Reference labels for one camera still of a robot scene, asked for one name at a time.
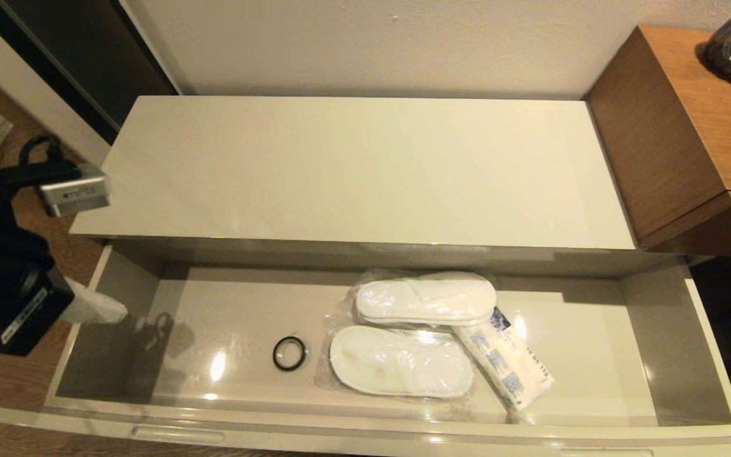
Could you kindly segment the white blue printed tissue pack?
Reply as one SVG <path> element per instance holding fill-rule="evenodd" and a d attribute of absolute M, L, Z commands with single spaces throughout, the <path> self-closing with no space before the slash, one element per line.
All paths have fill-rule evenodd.
<path fill-rule="evenodd" d="M 522 413 L 556 385 L 550 370 L 497 307 L 482 323 L 454 326 L 452 332 L 509 413 Z"/>

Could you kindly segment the white cabinet drawer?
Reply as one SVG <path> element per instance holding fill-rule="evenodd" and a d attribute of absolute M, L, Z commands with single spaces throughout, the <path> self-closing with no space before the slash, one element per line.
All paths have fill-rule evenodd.
<path fill-rule="evenodd" d="M 389 457 L 731 457 L 731 386 L 682 260 L 626 277 L 479 270 L 556 376 L 519 417 L 469 399 L 315 384 L 325 317 L 369 269 L 183 263 L 113 241 L 93 286 L 129 309 L 76 325 L 43 408 L 0 423 L 159 442 Z"/>

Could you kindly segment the brown wooden side table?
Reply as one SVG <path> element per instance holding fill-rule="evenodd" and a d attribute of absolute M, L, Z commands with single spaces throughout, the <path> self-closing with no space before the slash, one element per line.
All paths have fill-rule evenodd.
<path fill-rule="evenodd" d="M 731 84 L 708 32 L 641 24 L 586 94 L 644 251 L 731 256 Z"/>

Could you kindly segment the white slippers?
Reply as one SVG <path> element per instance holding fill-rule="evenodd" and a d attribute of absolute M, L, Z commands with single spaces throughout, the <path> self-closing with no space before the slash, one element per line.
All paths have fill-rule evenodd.
<path fill-rule="evenodd" d="M 471 393 L 475 368 L 454 336 L 348 325 L 328 335 L 314 383 L 327 390 L 450 401 Z"/>
<path fill-rule="evenodd" d="M 498 296 L 490 279 L 469 271 L 365 271 L 334 309 L 358 324 L 412 329 L 487 321 Z"/>

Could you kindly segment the dark sliding door panel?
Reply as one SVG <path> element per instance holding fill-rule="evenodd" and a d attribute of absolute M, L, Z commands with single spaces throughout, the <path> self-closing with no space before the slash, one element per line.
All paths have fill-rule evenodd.
<path fill-rule="evenodd" d="M 120 0 L 0 0 L 0 37 L 108 144 L 139 96 L 179 93 Z"/>

